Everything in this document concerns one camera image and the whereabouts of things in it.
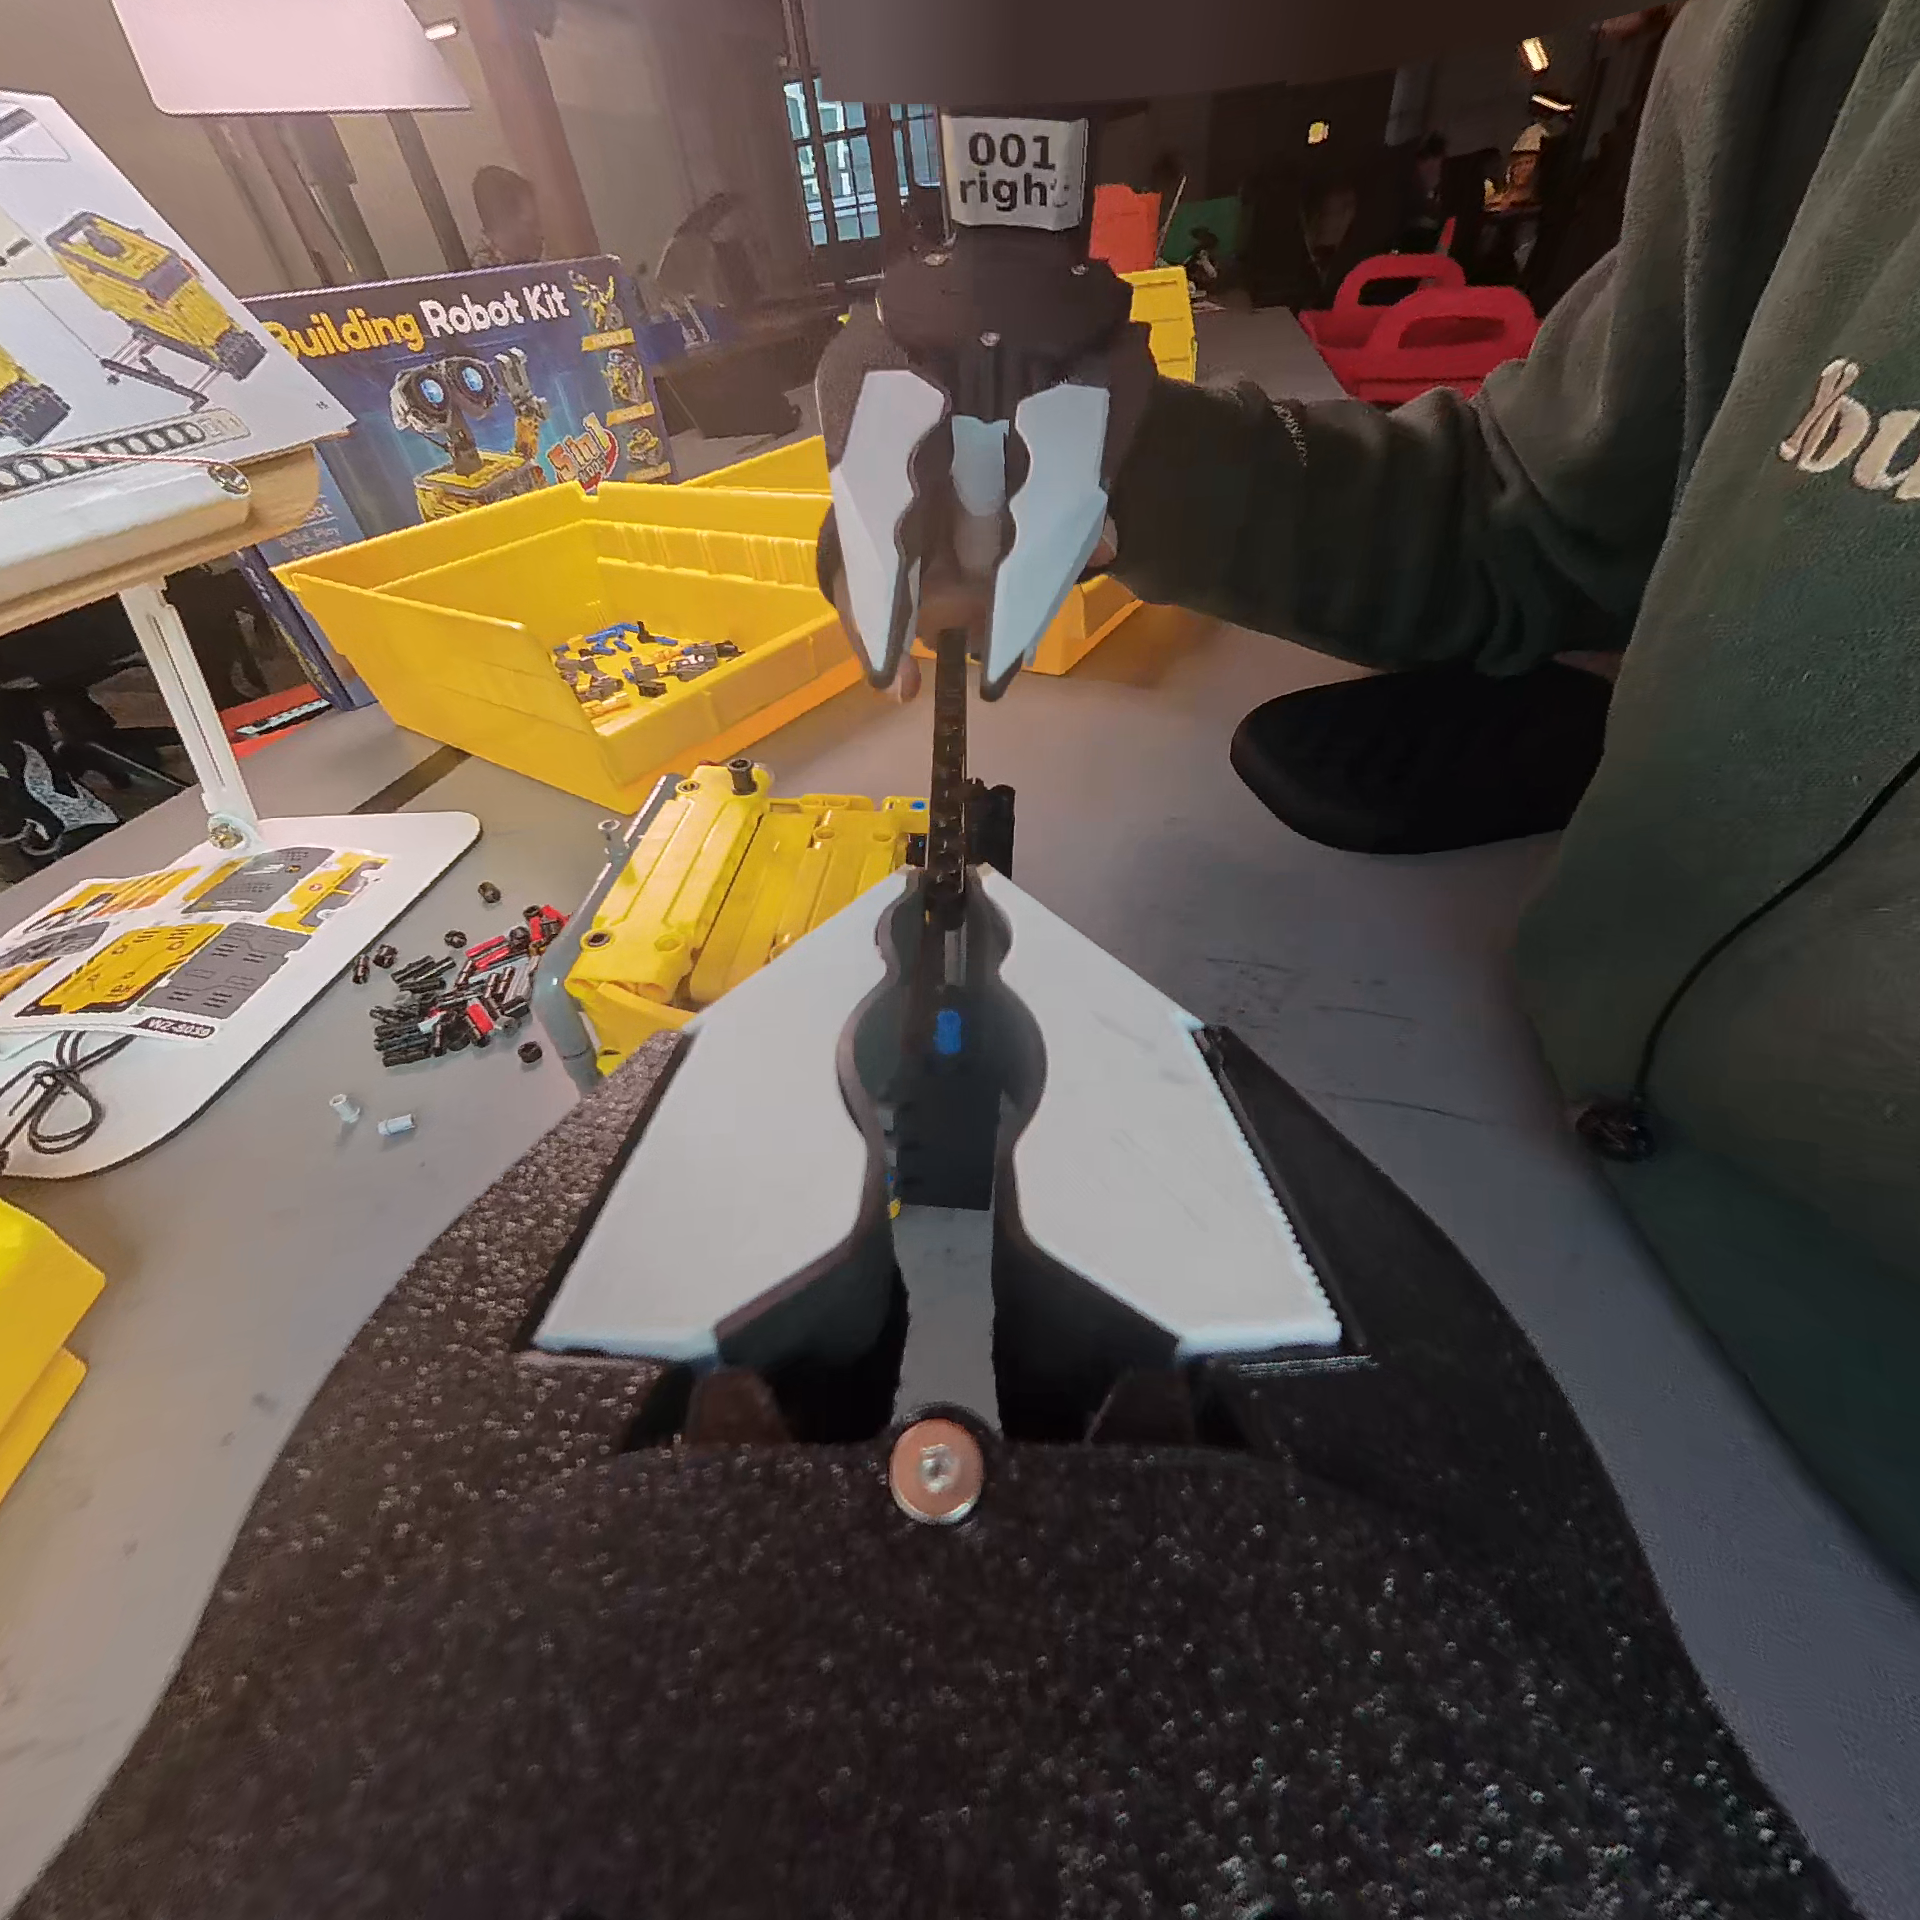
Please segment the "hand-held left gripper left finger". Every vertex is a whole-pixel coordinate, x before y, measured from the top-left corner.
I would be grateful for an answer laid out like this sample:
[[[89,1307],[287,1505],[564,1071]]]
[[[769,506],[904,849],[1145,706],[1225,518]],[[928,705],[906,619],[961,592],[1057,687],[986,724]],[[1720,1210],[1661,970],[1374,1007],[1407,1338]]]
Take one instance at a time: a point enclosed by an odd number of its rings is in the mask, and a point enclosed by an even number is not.
[[[887,984],[874,882],[694,1016],[533,1332],[546,1355],[840,1369],[879,1342],[896,1263],[846,1033]]]

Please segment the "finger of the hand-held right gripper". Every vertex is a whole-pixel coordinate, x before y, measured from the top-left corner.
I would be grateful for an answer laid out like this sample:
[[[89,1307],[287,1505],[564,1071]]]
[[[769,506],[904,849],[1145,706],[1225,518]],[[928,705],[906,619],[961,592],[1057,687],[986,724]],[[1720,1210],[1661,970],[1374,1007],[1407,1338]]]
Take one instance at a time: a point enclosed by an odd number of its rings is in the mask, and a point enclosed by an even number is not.
[[[992,576],[980,697],[994,703],[1026,668],[1076,587],[1109,518],[1104,456],[1112,393],[1060,382],[1018,401],[1010,427],[1018,478],[1007,484],[1012,543]]]
[[[897,680],[919,631],[924,500],[916,463],[948,418],[941,390],[909,369],[862,377],[846,444],[830,457],[826,598],[872,688]]]

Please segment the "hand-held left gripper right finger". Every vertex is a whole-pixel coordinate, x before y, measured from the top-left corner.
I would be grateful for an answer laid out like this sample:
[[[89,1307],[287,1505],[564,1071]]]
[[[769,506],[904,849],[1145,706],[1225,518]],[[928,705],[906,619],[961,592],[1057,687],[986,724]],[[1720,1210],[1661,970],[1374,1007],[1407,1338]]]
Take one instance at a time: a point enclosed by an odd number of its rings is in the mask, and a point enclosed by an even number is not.
[[[998,984],[1040,1035],[1012,1143],[1033,1251],[1170,1340],[1174,1361],[1330,1353],[1337,1310],[1174,999],[1012,881]]]

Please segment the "long black lego beam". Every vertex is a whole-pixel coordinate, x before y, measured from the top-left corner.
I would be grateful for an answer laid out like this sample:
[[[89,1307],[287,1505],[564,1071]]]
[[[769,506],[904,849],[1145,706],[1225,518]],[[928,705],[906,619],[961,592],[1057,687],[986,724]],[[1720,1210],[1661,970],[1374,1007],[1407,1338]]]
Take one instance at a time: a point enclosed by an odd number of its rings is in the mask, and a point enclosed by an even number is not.
[[[968,628],[933,648],[924,915],[938,932],[964,926],[968,897]]]

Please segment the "yellow black lego robot body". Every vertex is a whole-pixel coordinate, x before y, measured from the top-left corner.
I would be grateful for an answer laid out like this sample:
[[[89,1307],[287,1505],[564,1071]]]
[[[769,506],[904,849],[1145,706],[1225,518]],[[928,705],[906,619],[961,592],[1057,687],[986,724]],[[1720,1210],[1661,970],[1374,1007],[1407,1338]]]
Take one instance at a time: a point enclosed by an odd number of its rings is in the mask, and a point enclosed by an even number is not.
[[[980,891],[1000,867],[968,855],[964,926],[924,915],[924,801],[782,798],[748,759],[662,782],[629,854],[583,915],[551,999],[602,1078],[688,1024],[802,935],[904,871],[885,922],[887,984],[846,1033],[842,1088],[872,1123],[885,1202],[985,1212],[996,1185],[1002,1071],[989,1046],[1005,926]]]

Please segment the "lego instruction booklet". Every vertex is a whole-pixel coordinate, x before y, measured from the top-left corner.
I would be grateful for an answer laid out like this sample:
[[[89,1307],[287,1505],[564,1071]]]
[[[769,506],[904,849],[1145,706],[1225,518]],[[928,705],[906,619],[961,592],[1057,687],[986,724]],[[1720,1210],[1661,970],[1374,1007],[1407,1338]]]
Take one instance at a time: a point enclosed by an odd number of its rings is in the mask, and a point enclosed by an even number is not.
[[[47,96],[2,96],[2,491],[248,465],[346,409]]]

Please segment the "person's right forearm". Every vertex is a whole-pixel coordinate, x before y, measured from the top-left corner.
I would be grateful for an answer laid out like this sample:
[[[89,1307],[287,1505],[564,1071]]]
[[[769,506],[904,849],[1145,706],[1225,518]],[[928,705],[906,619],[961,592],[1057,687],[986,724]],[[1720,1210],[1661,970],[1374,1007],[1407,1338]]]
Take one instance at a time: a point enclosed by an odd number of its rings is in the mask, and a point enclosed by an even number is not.
[[[1469,401],[1161,382],[1110,495],[1112,569],[1368,668],[1620,652],[1672,512],[1680,295],[1665,252],[1620,244]]]

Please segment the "heap of mixed lego parts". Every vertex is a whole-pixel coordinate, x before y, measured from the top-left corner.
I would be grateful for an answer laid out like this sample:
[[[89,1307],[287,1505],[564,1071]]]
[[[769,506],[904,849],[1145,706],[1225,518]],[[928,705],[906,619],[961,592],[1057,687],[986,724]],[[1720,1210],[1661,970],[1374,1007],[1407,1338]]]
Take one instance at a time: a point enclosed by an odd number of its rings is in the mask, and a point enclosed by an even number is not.
[[[734,641],[672,641],[639,623],[617,623],[549,649],[549,663],[591,722],[660,703],[737,658],[743,649]]]

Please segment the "person's right hand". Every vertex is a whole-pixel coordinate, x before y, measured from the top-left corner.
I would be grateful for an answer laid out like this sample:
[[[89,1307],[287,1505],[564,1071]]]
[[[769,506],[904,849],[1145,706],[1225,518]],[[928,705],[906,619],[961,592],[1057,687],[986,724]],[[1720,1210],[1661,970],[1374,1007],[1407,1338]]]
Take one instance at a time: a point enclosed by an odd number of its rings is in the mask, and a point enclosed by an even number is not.
[[[948,566],[924,562],[914,638],[902,648],[892,690],[896,705],[912,705],[937,672],[941,638],[961,636],[961,663],[968,668],[985,643],[989,595],[985,584]]]

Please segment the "yellow plastic bin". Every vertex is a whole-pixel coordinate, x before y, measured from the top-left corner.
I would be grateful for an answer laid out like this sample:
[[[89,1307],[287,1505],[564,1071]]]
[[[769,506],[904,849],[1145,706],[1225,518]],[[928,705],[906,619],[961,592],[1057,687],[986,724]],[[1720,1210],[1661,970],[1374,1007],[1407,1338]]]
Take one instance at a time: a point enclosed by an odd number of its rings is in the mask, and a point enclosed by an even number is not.
[[[737,465],[698,474],[685,480],[684,488],[728,497],[797,498],[808,508],[810,524],[820,524],[830,508],[824,446],[820,439],[802,439],[793,446],[753,454]],[[1087,584],[1072,587],[1062,608],[1046,626],[1037,652],[1026,662],[1026,668],[1037,678],[1060,680],[1070,672],[1090,678],[1093,671],[1084,668],[1084,662],[1114,636],[1121,641],[1124,658],[1135,663],[1145,658],[1145,652],[1184,654],[1206,628],[1208,625],[1200,615],[1178,608],[1152,608],[1110,574],[1097,574]]]
[[[80,1390],[86,1364],[65,1342],[103,1288],[98,1267],[2,1206],[2,1498]]]
[[[1193,289],[1184,268],[1124,273],[1132,320],[1146,327],[1146,351],[1161,377],[1196,382]]]
[[[662,776],[744,752],[853,688],[797,498],[549,488],[289,566],[278,584],[388,719],[446,748],[634,811]],[[591,722],[554,643],[639,623],[743,658]]]

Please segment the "pile of black red pins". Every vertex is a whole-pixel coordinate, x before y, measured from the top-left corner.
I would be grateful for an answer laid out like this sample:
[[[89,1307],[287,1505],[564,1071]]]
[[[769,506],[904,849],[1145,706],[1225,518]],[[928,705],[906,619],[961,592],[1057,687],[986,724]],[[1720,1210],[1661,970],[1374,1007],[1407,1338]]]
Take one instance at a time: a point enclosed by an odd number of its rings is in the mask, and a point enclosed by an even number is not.
[[[534,903],[494,932],[453,929],[414,959],[390,943],[357,954],[346,978],[367,996],[375,1065],[394,1073],[522,1041],[542,961],[564,931],[567,913]]]

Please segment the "red plastic basket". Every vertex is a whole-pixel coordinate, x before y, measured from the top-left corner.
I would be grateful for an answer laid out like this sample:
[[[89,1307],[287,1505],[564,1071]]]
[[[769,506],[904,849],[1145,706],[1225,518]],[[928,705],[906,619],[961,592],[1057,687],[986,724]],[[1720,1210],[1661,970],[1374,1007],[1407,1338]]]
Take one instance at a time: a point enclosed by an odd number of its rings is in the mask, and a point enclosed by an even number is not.
[[[1297,322],[1334,385],[1372,406],[1430,391],[1469,399],[1494,369],[1526,360],[1540,329],[1522,291],[1466,284],[1447,255],[1366,256],[1332,307]]]

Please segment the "blue robot kit box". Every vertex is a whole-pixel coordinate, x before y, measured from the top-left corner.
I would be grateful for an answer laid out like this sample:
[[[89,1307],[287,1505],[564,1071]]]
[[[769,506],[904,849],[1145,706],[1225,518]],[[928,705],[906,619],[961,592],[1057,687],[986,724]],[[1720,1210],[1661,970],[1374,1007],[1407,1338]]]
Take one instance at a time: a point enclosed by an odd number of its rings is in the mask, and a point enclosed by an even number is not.
[[[365,282],[248,303],[342,406],[319,497],[246,576],[553,484],[668,484],[633,279],[613,256]]]

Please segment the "instruction sheet on white stand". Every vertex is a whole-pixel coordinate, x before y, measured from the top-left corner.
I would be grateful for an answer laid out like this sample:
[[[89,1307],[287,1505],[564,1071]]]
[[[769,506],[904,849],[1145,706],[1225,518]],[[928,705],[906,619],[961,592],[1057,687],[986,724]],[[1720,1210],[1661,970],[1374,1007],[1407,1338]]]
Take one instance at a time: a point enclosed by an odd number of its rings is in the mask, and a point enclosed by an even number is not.
[[[229,558],[287,532],[317,491],[319,463],[308,446],[240,467],[140,463],[103,483],[4,498],[4,636],[29,618],[113,590],[183,735],[205,810],[196,846],[146,871],[80,865],[32,911],[7,903],[4,935],[84,881],[158,873],[201,858],[311,846],[362,849],[390,862],[378,884],[329,919],[213,1041],[61,1032],[2,1046],[7,1178],[78,1179],[177,1137],[478,841],[478,822],[460,810],[317,818],[256,811],[162,576],[175,562]]]

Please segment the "yellow grey sticker sheet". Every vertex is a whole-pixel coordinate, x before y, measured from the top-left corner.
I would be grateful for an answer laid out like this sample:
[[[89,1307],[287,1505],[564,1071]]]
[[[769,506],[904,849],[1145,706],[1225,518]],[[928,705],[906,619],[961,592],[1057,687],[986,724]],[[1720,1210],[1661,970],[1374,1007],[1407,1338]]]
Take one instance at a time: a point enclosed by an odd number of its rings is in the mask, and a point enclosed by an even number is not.
[[[84,881],[4,935],[4,1046],[65,1032],[213,1041],[388,867],[362,849],[294,846]]]

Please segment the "black white patterned cloth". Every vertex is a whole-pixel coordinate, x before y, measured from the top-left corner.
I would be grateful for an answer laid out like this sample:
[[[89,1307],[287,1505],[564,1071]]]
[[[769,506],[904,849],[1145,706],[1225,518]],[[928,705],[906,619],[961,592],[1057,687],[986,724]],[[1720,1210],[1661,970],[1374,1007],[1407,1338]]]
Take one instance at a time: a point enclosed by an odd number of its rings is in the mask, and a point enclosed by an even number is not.
[[[61,776],[26,740],[2,738],[2,850],[39,870],[121,826],[84,785]]]

